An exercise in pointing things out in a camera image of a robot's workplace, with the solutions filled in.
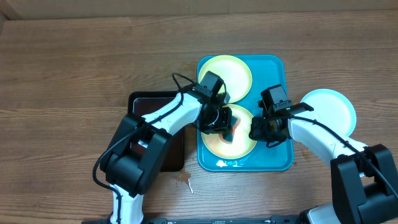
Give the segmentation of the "black rectangular tray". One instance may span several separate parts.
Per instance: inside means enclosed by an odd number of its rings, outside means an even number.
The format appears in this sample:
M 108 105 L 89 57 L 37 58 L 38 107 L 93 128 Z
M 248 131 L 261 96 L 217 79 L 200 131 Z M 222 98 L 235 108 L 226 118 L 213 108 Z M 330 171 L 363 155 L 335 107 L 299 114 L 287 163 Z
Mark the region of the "black rectangular tray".
M 135 91 L 129 96 L 127 112 L 138 116 L 153 113 L 171 102 L 176 91 Z M 185 162 L 185 128 L 174 134 L 161 172 L 178 172 L 183 169 Z

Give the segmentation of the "teal orange sponge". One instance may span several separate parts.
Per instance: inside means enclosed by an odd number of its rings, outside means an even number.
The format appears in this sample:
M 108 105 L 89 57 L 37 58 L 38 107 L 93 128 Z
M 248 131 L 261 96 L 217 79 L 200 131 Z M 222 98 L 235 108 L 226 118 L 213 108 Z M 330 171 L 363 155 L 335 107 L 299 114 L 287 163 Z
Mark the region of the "teal orange sponge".
M 237 118 L 235 116 L 232 116 L 231 118 L 231 129 L 227 133 L 222 133 L 219 134 L 220 140 L 226 144 L 232 144 L 233 143 L 233 138 L 234 138 L 234 133 L 236 128 L 240 124 L 240 118 Z

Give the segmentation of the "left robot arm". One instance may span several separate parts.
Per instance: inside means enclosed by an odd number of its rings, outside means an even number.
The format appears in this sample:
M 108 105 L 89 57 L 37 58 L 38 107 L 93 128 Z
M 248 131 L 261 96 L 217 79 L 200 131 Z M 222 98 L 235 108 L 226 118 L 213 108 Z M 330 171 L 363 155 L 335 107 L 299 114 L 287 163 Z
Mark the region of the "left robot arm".
M 97 176 L 93 180 L 113 193 L 111 223 L 143 221 L 144 194 L 160 172 L 173 136 L 182 128 L 198 122 L 198 129 L 205 134 L 231 131 L 232 112 L 226 107 L 229 94 L 219 90 L 217 86 L 190 84 L 153 113 L 125 115 L 93 168 L 93 172 L 103 171 L 106 181 L 100 182 Z

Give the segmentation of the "light blue plate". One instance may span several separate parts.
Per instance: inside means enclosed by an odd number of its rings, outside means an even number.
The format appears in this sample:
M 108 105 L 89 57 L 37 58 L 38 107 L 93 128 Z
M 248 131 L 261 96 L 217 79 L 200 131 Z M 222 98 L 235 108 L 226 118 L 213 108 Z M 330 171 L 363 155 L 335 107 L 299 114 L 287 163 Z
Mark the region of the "light blue plate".
M 340 134 L 350 136 L 357 122 L 353 104 L 340 92 L 317 89 L 307 93 L 300 101 L 314 109 L 314 118 Z

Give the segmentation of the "black base frame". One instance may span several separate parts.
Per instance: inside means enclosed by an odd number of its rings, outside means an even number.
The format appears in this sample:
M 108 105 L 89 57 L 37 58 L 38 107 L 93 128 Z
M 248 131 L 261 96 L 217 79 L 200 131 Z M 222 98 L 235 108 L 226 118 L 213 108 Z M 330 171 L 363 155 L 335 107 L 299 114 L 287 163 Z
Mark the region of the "black base frame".
M 332 214 L 332 207 L 326 207 L 323 212 L 305 210 L 299 215 L 273 215 L 268 218 L 208 218 L 179 219 L 145 218 L 143 224 L 310 224 L 310 223 L 340 223 Z

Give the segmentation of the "yellow plate top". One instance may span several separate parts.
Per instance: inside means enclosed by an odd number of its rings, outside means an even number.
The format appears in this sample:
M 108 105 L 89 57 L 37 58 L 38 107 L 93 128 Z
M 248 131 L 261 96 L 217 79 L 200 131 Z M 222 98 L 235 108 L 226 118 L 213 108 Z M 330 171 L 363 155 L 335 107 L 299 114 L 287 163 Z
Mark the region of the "yellow plate top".
M 206 72 L 213 72 L 221 77 L 226 84 L 229 103 L 242 100 L 252 87 L 252 73 L 248 65 L 232 55 L 218 55 L 207 60 L 198 71 L 201 82 Z

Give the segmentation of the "teal plastic tray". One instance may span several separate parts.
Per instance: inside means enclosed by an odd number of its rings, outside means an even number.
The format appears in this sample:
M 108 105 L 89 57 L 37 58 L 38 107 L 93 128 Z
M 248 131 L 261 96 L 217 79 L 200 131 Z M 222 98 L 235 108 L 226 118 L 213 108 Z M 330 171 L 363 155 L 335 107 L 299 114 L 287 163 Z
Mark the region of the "teal plastic tray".
M 286 85 L 284 65 L 273 55 L 234 55 L 243 60 L 252 73 L 252 87 L 249 93 L 238 102 L 229 103 L 246 108 L 253 117 L 261 116 L 258 106 L 261 92 L 266 88 L 281 84 Z M 213 55 L 203 57 L 197 65 L 197 77 L 200 67 Z M 294 149 L 291 140 L 268 148 L 265 142 L 257 141 L 254 149 L 239 159 L 223 159 L 210 152 L 202 140 L 201 132 L 197 133 L 198 162 L 202 168 L 212 172 L 278 172 L 287 170 L 294 160 Z

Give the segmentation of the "yellow plate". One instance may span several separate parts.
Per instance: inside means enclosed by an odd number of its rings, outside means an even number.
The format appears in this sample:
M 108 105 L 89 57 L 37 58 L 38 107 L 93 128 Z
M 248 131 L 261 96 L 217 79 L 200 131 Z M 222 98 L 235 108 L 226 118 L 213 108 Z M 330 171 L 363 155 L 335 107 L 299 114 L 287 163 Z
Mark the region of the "yellow plate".
M 226 84 L 229 103 L 242 100 L 252 87 L 252 73 L 248 65 L 232 55 L 218 55 L 207 60 L 198 71 L 201 82 L 206 72 L 213 72 L 221 77 Z
M 253 115 L 242 106 L 228 104 L 232 112 L 230 134 L 201 134 L 205 146 L 223 159 L 239 159 L 249 154 L 257 141 L 249 137 Z

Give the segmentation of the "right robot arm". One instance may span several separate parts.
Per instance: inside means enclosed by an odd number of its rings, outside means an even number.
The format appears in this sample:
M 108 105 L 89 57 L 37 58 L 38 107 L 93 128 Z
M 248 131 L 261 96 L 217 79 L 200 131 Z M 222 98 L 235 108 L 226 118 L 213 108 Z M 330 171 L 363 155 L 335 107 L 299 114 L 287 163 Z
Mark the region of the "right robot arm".
M 268 148 L 293 139 L 330 166 L 332 201 L 300 214 L 298 223 L 384 223 L 397 218 L 397 169 L 382 144 L 367 146 L 321 122 L 306 103 L 260 103 L 249 137 Z

